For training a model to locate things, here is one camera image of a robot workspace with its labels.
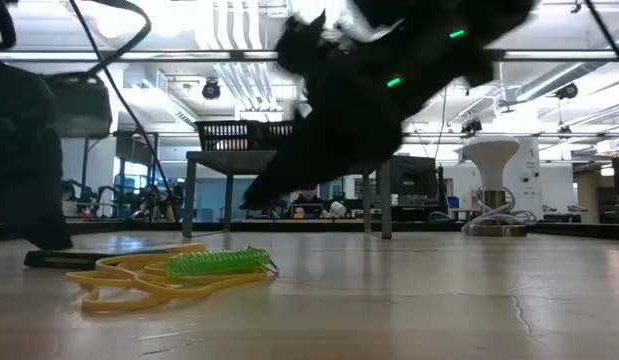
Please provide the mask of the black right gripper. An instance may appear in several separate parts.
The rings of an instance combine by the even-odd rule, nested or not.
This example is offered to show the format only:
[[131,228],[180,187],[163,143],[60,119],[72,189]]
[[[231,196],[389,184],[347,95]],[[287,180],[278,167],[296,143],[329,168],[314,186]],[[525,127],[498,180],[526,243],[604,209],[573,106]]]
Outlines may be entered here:
[[275,45],[278,65],[304,80],[310,111],[297,112],[291,137],[243,194],[255,210],[282,195],[386,161],[399,147],[398,121],[345,68],[346,53],[322,36],[325,15],[292,15]]

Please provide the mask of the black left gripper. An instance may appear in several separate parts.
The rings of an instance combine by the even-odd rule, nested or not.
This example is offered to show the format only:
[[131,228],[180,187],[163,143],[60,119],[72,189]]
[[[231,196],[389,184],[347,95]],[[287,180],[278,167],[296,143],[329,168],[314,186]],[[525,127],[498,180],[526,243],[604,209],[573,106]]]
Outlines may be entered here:
[[41,250],[72,248],[62,152],[35,151],[48,135],[102,139],[111,125],[108,89],[98,76],[39,74],[0,62],[0,224]]

